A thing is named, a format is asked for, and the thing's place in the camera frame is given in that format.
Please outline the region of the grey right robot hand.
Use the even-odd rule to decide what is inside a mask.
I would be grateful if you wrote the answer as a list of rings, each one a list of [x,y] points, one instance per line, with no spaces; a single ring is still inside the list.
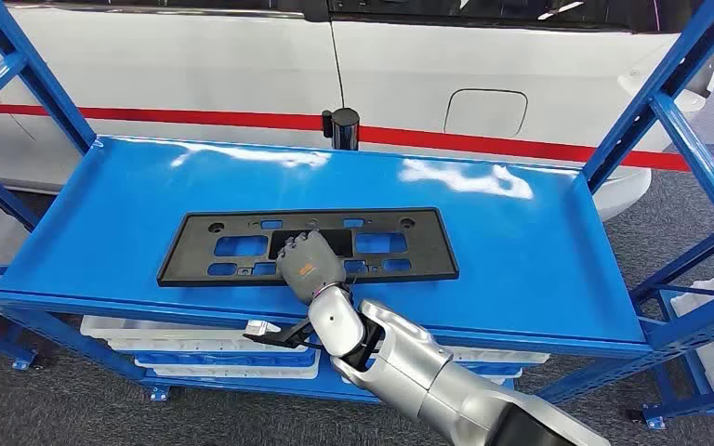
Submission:
[[[278,253],[277,268],[307,306],[325,287],[344,283],[347,278],[343,262],[319,230],[289,237]]]

